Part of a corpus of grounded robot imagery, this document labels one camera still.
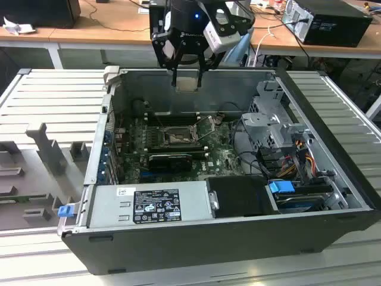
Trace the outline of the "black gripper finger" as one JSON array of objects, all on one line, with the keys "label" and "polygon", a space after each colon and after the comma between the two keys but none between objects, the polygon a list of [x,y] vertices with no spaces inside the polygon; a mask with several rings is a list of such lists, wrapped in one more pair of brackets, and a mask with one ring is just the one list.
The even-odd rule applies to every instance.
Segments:
[{"label": "black gripper finger", "polygon": [[154,36],[152,40],[152,46],[154,48],[155,55],[158,60],[158,64],[161,68],[165,68],[172,71],[171,85],[176,87],[177,85],[177,68],[181,62],[183,55],[185,54],[184,42],[181,41],[180,46],[174,50],[174,55],[169,58],[163,52],[165,43],[168,41],[166,36]]},{"label": "black gripper finger", "polygon": [[204,43],[198,43],[197,57],[199,63],[197,87],[202,85],[203,74],[209,70],[215,70],[223,59],[223,52],[213,53],[210,58],[205,58],[204,52],[208,49],[208,45]]}]

